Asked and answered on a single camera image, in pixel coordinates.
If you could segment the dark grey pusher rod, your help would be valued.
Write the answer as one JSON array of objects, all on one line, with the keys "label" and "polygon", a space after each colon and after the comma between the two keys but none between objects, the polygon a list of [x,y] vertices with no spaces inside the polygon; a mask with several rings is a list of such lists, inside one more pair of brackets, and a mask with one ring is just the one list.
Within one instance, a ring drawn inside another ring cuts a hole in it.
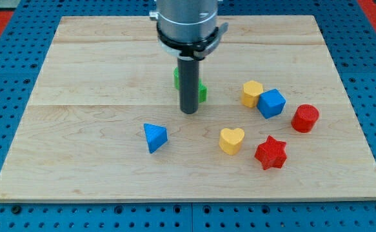
[{"label": "dark grey pusher rod", "polygon": [[183,113],[193,114],[199,105],[199,62],[177,60],[179,74],[179,106]]}]

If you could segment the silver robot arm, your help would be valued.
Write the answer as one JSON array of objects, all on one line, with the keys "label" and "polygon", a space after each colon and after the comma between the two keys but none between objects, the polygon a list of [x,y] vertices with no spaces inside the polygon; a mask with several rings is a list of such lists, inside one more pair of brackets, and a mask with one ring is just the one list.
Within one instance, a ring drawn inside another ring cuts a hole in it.
[{"label": "silver robot arm", "polygon": [[199,62],[216,48],[228,31],[217,26],[218,0],[156,0],[149,18],[156,22],[158,42],[177,58],[179,106],[193,114],[199,107]]}]

